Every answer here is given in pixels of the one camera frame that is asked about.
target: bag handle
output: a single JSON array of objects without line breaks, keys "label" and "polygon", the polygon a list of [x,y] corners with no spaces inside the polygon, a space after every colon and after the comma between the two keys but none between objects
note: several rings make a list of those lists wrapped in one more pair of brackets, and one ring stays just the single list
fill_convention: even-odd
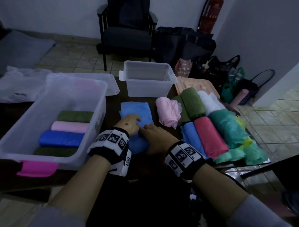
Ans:
[{"label": "bag handle", "polygon": [[273,76],[275,75],[275,71],[274,71],[273,69],[267,69],[267,70],[265,70],[265,71],[260,72],[259,74],[257,74],[254,78],[256,78],[258,75],[260,75],[260,74],[262,74],[262,73],[264,73],[264,72],[266,72],[266,71],[271,71],[273,74],[272,74],[272,76],[271,76],[265,83],[263,83],[262,85],[260,85],[260,86],[258,87],[259,89],[260,89],[262,86],[264,86],[266,83],[268,83],[268,82],[273,78]]},{"label": "bag handle", "polygon": [[240,55],[234,56],[228,62],[232,62],[235,58],[237,58],[237,60],[234,62],[233,67],[236,69],[238,67],[238,64],[240,63]]}]

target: sleeve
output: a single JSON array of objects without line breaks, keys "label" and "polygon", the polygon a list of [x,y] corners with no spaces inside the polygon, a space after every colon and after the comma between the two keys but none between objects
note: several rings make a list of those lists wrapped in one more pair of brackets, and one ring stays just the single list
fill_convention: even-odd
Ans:
[{"label": "sleeve", "polygon": [[55,207],[41,208],[28,227],[85,227],[84,219]]},{"label": "sleeve", "polygon": [[291,227],[253,195],[249,195],[226,222],[228,227]]}]

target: hand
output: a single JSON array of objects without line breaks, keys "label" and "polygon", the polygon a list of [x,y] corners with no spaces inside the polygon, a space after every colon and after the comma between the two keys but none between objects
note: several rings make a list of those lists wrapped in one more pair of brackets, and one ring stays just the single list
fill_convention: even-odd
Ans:
[{"label": "hand", "polygon": [[123,117],[114,127],[126,130],[129,135],[134,135],[139,130],[136,121],[141,121],[141,118],[136,114],[128,114]]},{"label": "hand", "polygon": [[154,124],[145,125],[144,128],[139,127],[139,132],[149,142],[148,155],[166,153],[172,145],[179,141],[172,134]]}]

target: forearm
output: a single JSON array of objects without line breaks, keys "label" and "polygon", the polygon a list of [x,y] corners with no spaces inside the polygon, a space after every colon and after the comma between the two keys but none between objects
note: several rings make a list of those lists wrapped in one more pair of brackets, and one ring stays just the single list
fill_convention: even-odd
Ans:
[{"label": "forearm", "polygon": [[51,200],[49,206],[80,215],[86,221],[110,168],[110,162],[93,155]]},{"label": "forearm", "polygon": [[193,183],[202,191],[218,213],[228,220],[249,195],[235,182],[204,164],[193,176]]}]

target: right hand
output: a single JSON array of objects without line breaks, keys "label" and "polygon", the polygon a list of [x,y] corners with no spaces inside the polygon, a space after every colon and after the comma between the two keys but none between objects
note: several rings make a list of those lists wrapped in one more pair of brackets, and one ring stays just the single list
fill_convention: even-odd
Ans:
[{"label": "right hand", "polygon": [[145,125],[144,128],[139,127],[139,132],[149,142],[148,155],[166,153],[172,145],[179,141],[172,134],[154,124]]}]

